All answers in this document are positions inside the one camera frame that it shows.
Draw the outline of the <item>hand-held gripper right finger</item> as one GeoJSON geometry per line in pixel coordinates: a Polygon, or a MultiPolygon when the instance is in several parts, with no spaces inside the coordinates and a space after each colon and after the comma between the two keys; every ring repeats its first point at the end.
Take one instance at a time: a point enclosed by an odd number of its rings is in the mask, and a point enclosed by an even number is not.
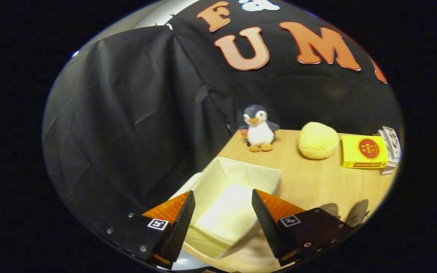
{"type": "Polygon", "coordinates": [[[252,206],[281,266],[310,261],[357,231],[319,207],[305,210],[258,189],[253,189],[252,206]]]}

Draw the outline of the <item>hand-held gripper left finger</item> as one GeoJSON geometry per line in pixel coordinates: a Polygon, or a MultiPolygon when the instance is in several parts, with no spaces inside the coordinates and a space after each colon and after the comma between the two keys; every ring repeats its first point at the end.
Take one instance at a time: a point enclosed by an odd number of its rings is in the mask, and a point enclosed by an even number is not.
{"type": "Polygon", "coordinates": [[[153,209],[129,213],[103,231],[103,240],[133,259],[170,270],[178,259],[195,209],[192,190],[153,209]]]}

